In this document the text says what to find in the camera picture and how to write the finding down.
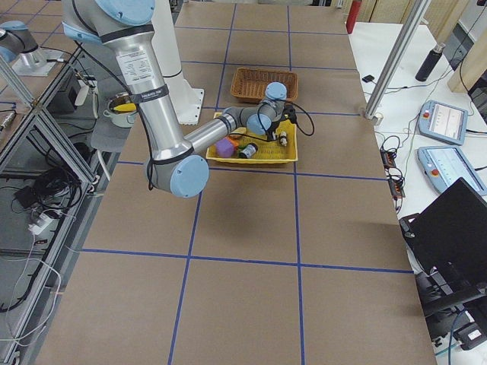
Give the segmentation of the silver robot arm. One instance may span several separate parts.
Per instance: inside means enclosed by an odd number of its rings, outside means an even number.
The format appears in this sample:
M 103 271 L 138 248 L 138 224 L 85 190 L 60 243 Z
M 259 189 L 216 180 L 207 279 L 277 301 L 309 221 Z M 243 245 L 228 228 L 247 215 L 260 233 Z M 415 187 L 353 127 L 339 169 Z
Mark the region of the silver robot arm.
M 111 49 L 129 96 L 145 128 L 151 156 L 146 176 L 151 188 L 177 197 L 198 195 L 208 181 L 209 167 L 199 156 L 235 129 L 264 135 L 282 120 L 286 86 L 272 82 L 255 107 L 229 107 L 220 116 L 184 135 L 159 66 L 152 40 L 154 1 L 63 1 L 65 35 Z

